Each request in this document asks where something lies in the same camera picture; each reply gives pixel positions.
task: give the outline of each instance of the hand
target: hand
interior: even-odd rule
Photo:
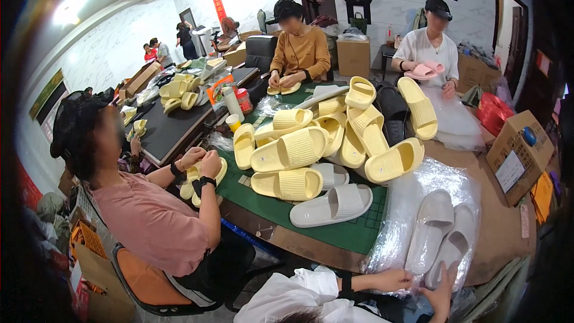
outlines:
[[[219,155],[217,151],[211,150],[206,153],[201,160],[201,174],[202,176],[215,179],[219,171],[221,170],[221,160],[219,160]]]
[[[455,94],[456,91],[454,81],[447,81],[447,83],[444,84],[444,88],[442,89],[442,98],[445,100],[450,100],[455,96]]]
[[[421,289],[422,295],[429,300],[430,305],[434,309],[435,316],[443,316],[444,319],[448,317],[448,313],[451,310],[452,286],[455,285],[459,263],[453,262],[447,272],[447,265],[442,261],[440,263],[441,280],[439,288],[434,291],[426,288]]]
[[[282,88],[292,88],[295,86],[296,83],[300,83],[301,80],[299,80],[299,75],[298,74],[292,74],[292,75],[287,75],[287,76],[283,76],[281,78],[281,81],[279,81],[279,86]]]
[[[416,61],[404,61],[402,63],[402,68],[406,71],[413,71],[417,66],[419,66],[419,63]]]
[[[275,89],[279,87],[279,73],[277,70],[273,70],[273,72],[271,72],[271,77],[269,78],[269,87]]]
[[[191,168],[191,166],[195,165],[204,156],[205,156],[205,149],[204,148],[192,147],[181,158],[181,160],[180,160],[181,161],[181,167],[184,170],[187,170],[187,169]]]
[[[413,275],[404,269],[389,269],[385,272],[371,274],[368,277],[373,281],[373,289],[382,292],[409,289],[413,283]]]
[[[130,140],[130,150],[132,151],[132,156],[139,156],[141,147],[142,144],[140,142],[140,137],[136,133],[134,137],[132,137],[132,140]]]

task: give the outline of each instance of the black dress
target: black dress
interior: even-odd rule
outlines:
[[[187,27],[186,30],[177,32],[177,37],[180,38],[181,47],[183,47],[183,56],[187,60],[197,59],[197,51],[195,50],[195,45],[193,40],[191,40],[191,28]]]

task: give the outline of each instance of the green table mat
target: green table mat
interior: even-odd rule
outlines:
[[[278,95],[276,96],[276,104],[300,104],[306,97],[312,94],[312,90],[317,85],[325,84],[310,83],[304,85],[296,93],[285,96]],[[262,118],[260,115],[261,112],[254,111],[248,115],[244,122],[263,125],[272,119]],[[381,220],[386,215],[385,200],[387,188],[370,183],[357,175],[352,169],[347,168],[351,183],[363,183],[368,185],[373,191],[373,204],[369,210],[361,217],[351,221],[321,227],[298,228],[293,226],[289,220],[289,211],[293,207],[292,203],[255,193],[250,187],[250,178],[254,173],[253,170],[238,169],[235,164],[233,152],[218,151],[219,155],[225,158],[228,164],[225,179],[217,188],[217,193],[220,196],[229,199],[264,219],[292,231],[304,234],[305,236],[360,254],[369,253],[369,250],[377,239]]]

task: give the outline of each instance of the plastic jar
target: plastic jar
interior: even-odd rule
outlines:
[[[241,112],[247,116],[248,113],[253,111],[253,104],[249,99],[249,93],[247,89],[239,89],[235,93],[237,97],[237,102],[239,103],[239,107],[241,108]]]

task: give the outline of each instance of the white sleeve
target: white sleeve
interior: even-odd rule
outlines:
[[[414,61],[413,41],[413,36],[407,34],[398,46],[397,52],[393,55],[393,59]]]
[[[332,271],[296,269],[295,276],[274,273],[233,319],[234,323],[264,323],[285,315],[319,307],[339,295],[337,277]]]
[[[448,79],[459,79],[459,53],[456,47],[451,49],[451,67],[448,69],[447,80]]]

